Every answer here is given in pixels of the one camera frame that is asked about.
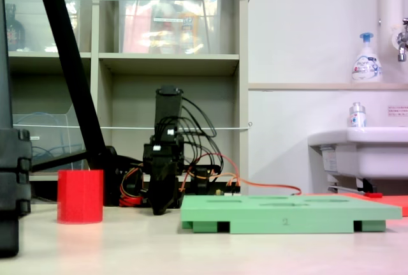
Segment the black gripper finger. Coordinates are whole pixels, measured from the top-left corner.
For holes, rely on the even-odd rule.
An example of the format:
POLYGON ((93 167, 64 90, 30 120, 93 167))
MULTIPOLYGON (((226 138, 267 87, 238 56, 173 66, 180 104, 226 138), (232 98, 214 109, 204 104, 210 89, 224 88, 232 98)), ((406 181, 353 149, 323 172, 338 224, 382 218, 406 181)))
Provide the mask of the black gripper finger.
POLYGON ((154 215, 162 215, 177 196, 177 164, 153 163, 149 182, 149 202, 154 215))

